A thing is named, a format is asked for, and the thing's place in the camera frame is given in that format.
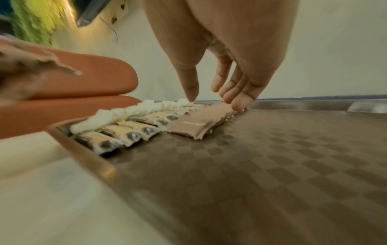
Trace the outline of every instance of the green plant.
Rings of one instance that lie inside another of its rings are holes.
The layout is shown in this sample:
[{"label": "green plant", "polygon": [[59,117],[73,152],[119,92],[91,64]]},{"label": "green plant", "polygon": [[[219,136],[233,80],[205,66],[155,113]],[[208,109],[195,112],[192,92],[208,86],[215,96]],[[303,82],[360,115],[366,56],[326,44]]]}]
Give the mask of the green plant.
[{"label": "green plant", "polygon": [[49,46],[54,30],[63,25],[63,0],[11,0],[15,35],[25,41]]}]

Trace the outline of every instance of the white wall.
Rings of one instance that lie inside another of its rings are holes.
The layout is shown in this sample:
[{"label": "white wall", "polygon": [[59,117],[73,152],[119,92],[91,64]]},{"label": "white wall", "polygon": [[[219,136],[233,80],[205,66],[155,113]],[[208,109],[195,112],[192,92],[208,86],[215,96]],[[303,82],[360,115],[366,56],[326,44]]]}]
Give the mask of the white wall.
[{"label": "white wall", "polygon": [[[139,77],[130,93],[139,99],[184,97],[175,71],[159,47],[139,0],[113,28],[102,21],[55,34],[54,46],[122,59]],[[108,20],[112,6],[101,14]],[[301,0],[287,57],[260,98],[387,94],[387,1]],[[198,65],[198,100],[216,100],[210,90],[216,60],[206,53]]]}]

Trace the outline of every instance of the metal tray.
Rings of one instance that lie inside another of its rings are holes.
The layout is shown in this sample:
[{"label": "metal tray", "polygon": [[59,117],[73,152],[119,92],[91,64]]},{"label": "metal tray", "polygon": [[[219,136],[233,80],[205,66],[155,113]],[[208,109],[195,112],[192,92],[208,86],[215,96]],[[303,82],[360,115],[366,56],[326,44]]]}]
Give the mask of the metal tray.
[{"label": "metal tray", "polygon": [[258,102],[105,158],[68,137],[79,119],[48,132],[173,244],[386,244],[387,114],[351,112],[383,105]]}]

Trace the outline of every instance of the cable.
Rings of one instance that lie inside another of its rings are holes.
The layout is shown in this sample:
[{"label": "cable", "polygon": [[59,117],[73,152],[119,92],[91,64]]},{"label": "cable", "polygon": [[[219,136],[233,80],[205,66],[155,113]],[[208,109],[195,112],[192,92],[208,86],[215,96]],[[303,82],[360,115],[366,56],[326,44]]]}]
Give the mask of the cable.
[{"label": "cable", "polygon": [[116,43],[118,42],[118,34],[116,33],[116,31],[113,29],[113,27],[111,27],[108,23],[106,23],[106,21],[104,21],[104,19],[102,19],[100,17],[100,20],[103,21],[107,27],[109,27],[112,31],[114,31],[114,33],[116,34]]}]

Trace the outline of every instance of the orange chair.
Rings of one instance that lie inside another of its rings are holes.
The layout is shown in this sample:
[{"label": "orange chair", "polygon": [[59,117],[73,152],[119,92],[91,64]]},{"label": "orange chair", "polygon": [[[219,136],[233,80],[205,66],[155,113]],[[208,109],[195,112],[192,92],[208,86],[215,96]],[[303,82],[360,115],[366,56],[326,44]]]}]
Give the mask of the orange chair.
[{"label": "orange chair", "polygon": [[[0,45],[10,45],[0,38]],[[28,51],[54,53],[66,65],[83,73],[72,77],[47,74],[39,94],[12,107],[0,108],[0,139],[34,133],[59,121],[93,115],[99,109],[136,105],[140,100],[119,96],[136,89],[137,74],[124,61],[27,44]]]}]

